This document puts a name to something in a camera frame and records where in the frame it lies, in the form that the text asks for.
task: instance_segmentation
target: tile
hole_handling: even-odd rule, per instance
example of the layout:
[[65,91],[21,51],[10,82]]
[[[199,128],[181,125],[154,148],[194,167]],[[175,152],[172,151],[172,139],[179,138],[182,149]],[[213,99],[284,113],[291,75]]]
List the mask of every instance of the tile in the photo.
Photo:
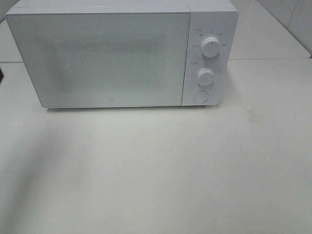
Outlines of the tile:
[[309,58],[306,49],[256,0],[232,0],[240,12],[230,59]]
[[0,22],[4,20],[4,15],[19,0],[2,0],[0,1]]
[[312,53],[312,1],[299,0],[288,30]]
[[258,2],[287,28],[298,0],[258,0]]
[[231,60],[215,107],[46,110],[1,67],[0,233],[312,230],[311,59]]

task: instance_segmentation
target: microwave door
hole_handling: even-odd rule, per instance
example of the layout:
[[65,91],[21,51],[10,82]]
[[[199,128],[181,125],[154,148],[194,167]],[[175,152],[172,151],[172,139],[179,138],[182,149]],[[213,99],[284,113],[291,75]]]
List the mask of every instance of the microwave door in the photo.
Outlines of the microwave door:
[[7,19],[44,107],[181,105],[189,13]]

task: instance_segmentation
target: microwave oven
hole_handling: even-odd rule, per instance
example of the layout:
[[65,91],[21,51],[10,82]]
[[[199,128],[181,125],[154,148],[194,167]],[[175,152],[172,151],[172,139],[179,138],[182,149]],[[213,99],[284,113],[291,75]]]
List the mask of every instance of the microwave oven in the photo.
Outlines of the microwave oven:
[[45,108],[218,104],[229,0],[20,0],[6,14]]

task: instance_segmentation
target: power dial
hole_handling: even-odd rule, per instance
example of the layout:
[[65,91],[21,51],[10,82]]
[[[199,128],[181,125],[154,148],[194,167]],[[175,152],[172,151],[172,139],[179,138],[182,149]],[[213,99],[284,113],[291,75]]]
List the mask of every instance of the power dial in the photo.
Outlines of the power dial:
[[201,69],[197,73],[197,82],[201,86],[211,85],[214,82],[214,78],[213,72],[208,68]]
[[201,51],[203,56],[212,58],[220,53],[220,39],[215,36],[205,38],[201,42]]

